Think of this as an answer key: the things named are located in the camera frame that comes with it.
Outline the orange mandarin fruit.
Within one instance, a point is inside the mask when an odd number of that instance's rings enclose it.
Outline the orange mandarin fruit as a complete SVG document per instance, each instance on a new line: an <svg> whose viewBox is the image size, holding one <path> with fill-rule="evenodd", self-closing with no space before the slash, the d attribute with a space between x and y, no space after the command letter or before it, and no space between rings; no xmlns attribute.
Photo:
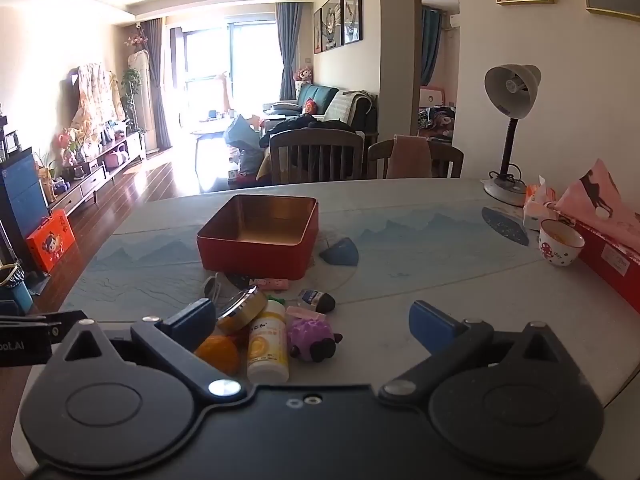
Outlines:
<svg viewBox="0 0 640 480"><path fill-rule="evenodd" d="M206 338L194 351L194 354L228 376L238 374L241 359L234 341L224 335L212 335Z"/></svg>

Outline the round gold metal tin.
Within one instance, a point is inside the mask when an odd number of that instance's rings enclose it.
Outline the round gold metal tin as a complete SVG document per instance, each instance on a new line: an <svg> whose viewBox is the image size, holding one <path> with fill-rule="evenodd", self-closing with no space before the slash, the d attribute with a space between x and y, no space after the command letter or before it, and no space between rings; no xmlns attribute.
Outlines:
<svg viewBox="0 0 640 480"><path fill-rule="evenodd" d="M217 308L216 326L221 333L234 334L250 324L267 304L266 294L257 286L250 286Z"/></svg>

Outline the white yellow pill bottle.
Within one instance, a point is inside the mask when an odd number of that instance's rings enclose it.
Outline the white yellow pill bottle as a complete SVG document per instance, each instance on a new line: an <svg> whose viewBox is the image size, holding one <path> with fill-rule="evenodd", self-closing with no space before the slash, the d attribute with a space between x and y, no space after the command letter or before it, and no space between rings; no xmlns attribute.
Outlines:
<svg viewBox="0 0 640 480"><path fill-rule="evenodd" d="M254 385L284 384L290 377L285 307L280 301L269 299L250 323L246 374Z"/></svg>

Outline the small pink box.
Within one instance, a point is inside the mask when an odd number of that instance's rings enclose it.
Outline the small pink box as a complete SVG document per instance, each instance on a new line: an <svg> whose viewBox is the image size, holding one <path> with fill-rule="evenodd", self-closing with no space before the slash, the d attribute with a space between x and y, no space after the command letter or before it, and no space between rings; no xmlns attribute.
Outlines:
<svg viewBox="0 0 640 480"><path fill-rule="evenodd" d="M326 319L323 313L301 307L288 306L285 313L293 321L324 321Z"/></svg>

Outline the purple sheep toy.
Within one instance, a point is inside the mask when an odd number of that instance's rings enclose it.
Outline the purple sheep toy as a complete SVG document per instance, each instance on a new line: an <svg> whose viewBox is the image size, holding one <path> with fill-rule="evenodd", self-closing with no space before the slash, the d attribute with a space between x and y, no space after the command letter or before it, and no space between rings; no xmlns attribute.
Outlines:
<svg viewBox="0 0 640 480"><path fill-rule="evenodd" d="M334 333L326 321L298 318L288 326L288 354L296 360L320 363L332 359L342 340L343 335Z"/></svg>

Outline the teal waste bin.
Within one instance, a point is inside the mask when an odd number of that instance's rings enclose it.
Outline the teal waste bin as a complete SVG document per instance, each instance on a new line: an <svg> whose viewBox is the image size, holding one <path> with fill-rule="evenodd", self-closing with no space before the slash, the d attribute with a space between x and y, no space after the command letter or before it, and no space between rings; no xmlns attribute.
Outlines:
<svg viewBox="0 0 640 480"><path fill-rule="evenodd" d="M25 273L17 262L0 266L0 304L2 315L24 316L32 308Z"/></svg>

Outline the orange gift box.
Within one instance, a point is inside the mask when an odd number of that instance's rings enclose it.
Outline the orange gift box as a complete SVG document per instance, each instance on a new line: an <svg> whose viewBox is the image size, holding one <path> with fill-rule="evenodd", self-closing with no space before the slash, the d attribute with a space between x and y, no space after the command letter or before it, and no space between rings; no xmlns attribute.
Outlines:
<svg viewBox="0 0 640 480"><path fill-rule="evenodd" d="M43 219L40 226L26 238L26 244L38 269L50 272L75 244L75 234L65 212L56 210Z"/></svg>

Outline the dark blue cabinet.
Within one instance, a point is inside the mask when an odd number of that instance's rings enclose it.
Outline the dark blue cabinet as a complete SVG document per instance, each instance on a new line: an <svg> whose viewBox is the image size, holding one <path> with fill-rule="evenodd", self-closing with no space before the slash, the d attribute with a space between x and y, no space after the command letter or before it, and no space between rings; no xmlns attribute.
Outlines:
<svg viewBox="0 0 640 480"><path fill-rule="evenodd" d="M1 222L27 271L37 270L26 238L49 215L31 148L1 163Z"/></svg>

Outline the white red patterned cup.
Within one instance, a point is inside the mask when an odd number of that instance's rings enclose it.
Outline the white red patterned cup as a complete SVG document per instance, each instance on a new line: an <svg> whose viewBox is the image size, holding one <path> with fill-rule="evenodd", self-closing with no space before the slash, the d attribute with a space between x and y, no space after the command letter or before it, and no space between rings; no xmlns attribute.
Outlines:
<svg viewBox="0 0 640 480"><path fill-rule="evenodd" d="M582 252L585 239L574 228L559 220L540 222L538 248L541 255L554 266L569 266Z"/></svg>

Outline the wooden tv console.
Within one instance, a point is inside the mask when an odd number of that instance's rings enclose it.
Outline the wooden tv console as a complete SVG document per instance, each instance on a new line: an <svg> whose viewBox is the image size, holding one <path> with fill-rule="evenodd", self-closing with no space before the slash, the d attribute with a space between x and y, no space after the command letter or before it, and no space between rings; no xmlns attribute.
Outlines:
<svg viewBox="0 0 640 480"><path fill-rule="evenodd" d="M88 162L64 167L54 183L54 199L48 205L50 214L62 210L69 216L84 203L98 202L98 192L133 162L146 159L145 138L141 131L126 133L104 145L98 156Z"/></svg>

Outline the red flat box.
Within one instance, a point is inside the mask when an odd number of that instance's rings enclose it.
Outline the red flat box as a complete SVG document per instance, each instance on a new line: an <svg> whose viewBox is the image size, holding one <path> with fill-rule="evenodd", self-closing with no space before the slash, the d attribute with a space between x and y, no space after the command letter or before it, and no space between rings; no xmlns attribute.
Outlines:
<svg viewBox="0 0 640 480"><path fill-rule="evenodd" d="M634 310L640 306L639 255L582 222L561 216L586 241L579 258L603 278Z"/></svg>

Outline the pink towel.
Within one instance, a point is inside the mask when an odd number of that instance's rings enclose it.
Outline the pink towel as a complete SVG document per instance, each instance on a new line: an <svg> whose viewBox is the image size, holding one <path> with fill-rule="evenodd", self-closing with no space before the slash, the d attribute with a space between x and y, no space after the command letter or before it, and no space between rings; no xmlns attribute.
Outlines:
<svg viewBox="0 0 640 480"><path fill-rule="evenodd" d="M423 136L394 136L388 162L387 179L430 178L432 158L430 144Z"/></svg>

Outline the wooden chair with towel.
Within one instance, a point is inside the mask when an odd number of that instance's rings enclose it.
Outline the wooden chair with towel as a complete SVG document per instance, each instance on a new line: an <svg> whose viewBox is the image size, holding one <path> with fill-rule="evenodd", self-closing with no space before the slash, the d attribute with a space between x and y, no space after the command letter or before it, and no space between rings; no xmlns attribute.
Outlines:
<svg viewBox="0 0 640 480"><path fill-rule="evenodd" d="M386 178L390 154L392 154L393 140L372 144L367 150L368 176L375 179L378 176L378 163L382 164L382 178ZM462 173L464 155L462 151L448 144L441 144L428 140L432 158L431 178L458 178Z"/></svg>

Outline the wooden dining chair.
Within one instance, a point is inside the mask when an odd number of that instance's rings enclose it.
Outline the wooden dining chair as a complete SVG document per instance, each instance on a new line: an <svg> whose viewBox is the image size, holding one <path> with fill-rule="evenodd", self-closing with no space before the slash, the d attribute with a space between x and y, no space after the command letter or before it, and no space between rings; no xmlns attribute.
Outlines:
<svg viewBox="0 0 640 480"><path fill-rule="evenodd" d="M359 180L364 141L358 133L303 128L270 136L271 182L278 184Z"/></svg>

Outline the dark green sofa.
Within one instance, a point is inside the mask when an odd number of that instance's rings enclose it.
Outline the dark green sofa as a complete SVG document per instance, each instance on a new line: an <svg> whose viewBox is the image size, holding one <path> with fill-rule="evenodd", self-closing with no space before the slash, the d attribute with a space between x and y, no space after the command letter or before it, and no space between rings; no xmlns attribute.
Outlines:
<svg viewBox="0 0 640 480"><path fill-rule="evenodd" d="M364 90L343 90L321 84L302 84L294 100L264 105L264 113L271 116L298 116L303 114L308 101L314 102L315 118L340 120L356 131L378 131L378 98Z"/></svg>

